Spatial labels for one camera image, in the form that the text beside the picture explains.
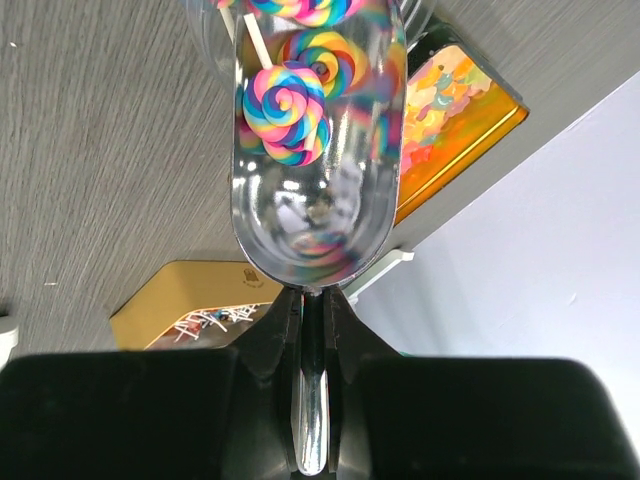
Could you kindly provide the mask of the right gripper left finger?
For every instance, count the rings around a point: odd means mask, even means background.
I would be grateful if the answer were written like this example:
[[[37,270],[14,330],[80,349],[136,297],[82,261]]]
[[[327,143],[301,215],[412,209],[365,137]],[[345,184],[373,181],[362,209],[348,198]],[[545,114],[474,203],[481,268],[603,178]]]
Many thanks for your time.
[[[1,373],[5,479],[287,479],[300,295],[220,349],[40,354]]]

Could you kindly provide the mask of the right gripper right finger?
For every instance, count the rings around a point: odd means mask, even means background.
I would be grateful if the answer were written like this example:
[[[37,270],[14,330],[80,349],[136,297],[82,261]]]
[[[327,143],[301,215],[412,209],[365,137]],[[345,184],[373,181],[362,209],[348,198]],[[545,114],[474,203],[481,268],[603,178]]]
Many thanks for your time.
[[[600,379],[562,358],[411,357],[323,301],[340,479],[635,479]]]

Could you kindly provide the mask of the silver metal scoop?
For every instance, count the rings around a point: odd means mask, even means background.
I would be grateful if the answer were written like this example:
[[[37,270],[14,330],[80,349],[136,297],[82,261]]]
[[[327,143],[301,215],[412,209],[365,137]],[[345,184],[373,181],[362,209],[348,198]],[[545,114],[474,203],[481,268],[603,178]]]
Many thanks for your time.
[[[395,1],[245,1],[235,30],[232,224],[294,296],[297,471],[330,465],[331,300],[394,223],[407,83]]]

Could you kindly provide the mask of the gold gummy tin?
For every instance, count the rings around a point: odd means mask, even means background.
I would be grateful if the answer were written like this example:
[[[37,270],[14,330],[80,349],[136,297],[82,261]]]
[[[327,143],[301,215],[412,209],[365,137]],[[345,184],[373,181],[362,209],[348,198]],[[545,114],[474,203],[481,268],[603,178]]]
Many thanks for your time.
[[[395,222],[500,142],[529,115],[517,93],[454,27],[433,18],[408,53]]]

